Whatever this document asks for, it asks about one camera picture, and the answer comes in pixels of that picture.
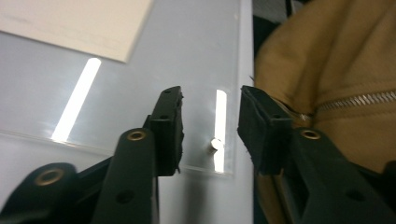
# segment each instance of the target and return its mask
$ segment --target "small metal object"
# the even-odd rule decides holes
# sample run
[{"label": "small metal object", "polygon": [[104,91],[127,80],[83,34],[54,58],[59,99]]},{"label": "small metal object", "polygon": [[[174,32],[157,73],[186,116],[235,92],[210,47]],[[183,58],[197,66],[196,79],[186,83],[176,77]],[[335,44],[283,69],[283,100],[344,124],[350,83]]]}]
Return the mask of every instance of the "small metal object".
[{"label": "small metal object", "polygon": [[35,184],[38,186],[47,186],[57,182],[64,176],[64,170],[59,168],[53,168],[44,171],[36,179]]},{"label": "small metal object", "polygon": [[218,138],[213,138],[210,141],[212,151],[217,152],[218,150],[224,150],[224,144]]},{"label": "small metal object", "polygon": [[311,130],[302,130],[301,135],[305,138],[318,140],[320,138],[320,134]]},{"label": "small metal object", "polygon": [[146,137],[146,133],[140,131],[132,132],[127,136],[128,140],[131,141],[139,141],[144,139],[145,137]]}]

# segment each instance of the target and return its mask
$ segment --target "brown jacket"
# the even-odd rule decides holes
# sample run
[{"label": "brown jacket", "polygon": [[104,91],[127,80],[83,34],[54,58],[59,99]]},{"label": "brown jacket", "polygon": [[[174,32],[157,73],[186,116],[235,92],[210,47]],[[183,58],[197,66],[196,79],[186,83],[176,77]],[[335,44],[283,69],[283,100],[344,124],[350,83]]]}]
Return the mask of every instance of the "brown jacket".
[{"label": "brown jacket", "polygon": [[[296,125],[382,172],[396,160],[396,1],[310,2],[262,46],[255,86],[303,115]],[[261,205],[270,223],[284,223],[273,180],[259,176]]]}]

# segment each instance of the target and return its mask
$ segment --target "glass surface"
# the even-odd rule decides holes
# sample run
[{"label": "glass surface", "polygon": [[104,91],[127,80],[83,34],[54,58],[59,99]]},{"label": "glass surface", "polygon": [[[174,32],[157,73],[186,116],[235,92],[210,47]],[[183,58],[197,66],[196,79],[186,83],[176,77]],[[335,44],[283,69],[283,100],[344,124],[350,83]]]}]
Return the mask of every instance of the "glass surface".
[{"label": "glass surface", "polygon": [[[128,63],[87,65],[95,56],[0,33],[2,141],[17,135],[110,156],[123,132],[143,125],[161,91],[181,86],[181,166],[231,174],[238,16],[236,0],[156,1]],[[87,67],[97,73],[87,75]]]}]

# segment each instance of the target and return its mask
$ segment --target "screw hole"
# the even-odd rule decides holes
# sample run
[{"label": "screw hole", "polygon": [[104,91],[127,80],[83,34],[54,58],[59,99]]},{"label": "screw hole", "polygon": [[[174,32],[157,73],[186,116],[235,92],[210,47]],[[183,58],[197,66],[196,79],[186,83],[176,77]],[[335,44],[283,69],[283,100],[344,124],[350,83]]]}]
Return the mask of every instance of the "screw hole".
[{"label": "screw hole", "polygon": [[53,168],[41,173],[36,179],[35,184],[38,186],[47,186],[60,180],[64,176],[64,170]]},{"label": "screw hole", "polygon": [[304,136],[305,138],[309,138],[312,140],[317,140],[320,138],[320,134],[314,131],[310,130],[303,130],[301,131],[301,135]]},{"label": "screw hole", "polygon": [[146,134],[143,132],[132,132],[128,134],[128,140],[131,141],[139,141],[146,137]]},{"label": "screw hole", "polygon": [[366,200],[366,198],[364,197],[364,195],[362,195],[358,190],[356,189],[349,189],[346,191],[346,196],[349,199],[352,199],[354,201],[357,202],[363,202],[364,200]]},{"label": "screw hole", "polygon": [[126,189],[124,191],[121,191],[119,194],[116,196],[116,201],[117,203],[128,203],[134,198],[134,192],[130,189]]}]

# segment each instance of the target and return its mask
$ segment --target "zipper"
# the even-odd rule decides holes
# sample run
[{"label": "zipper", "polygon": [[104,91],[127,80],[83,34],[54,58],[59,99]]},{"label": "zipper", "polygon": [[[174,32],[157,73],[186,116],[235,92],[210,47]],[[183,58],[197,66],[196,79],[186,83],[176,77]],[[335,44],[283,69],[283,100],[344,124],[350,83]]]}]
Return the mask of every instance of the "zipper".
[{"label": "zipper", "polygon": [[303,121],[309,121],[313,118],[312,115],[302,114],[295,112],[294,110],[290,109],[288,106],[284,105],[282,102],[273,98],[273,100],[286,112],[288,113],[292,119],[300,119]]},{"label": "zipper", "polygon": [[347,97],[340,100],[334,100],[318,106],[317,112],[323,112],[334,109],[343,109],[364,105],[379,105],[392,103],[396,101],[396,91],[382,91]]}]

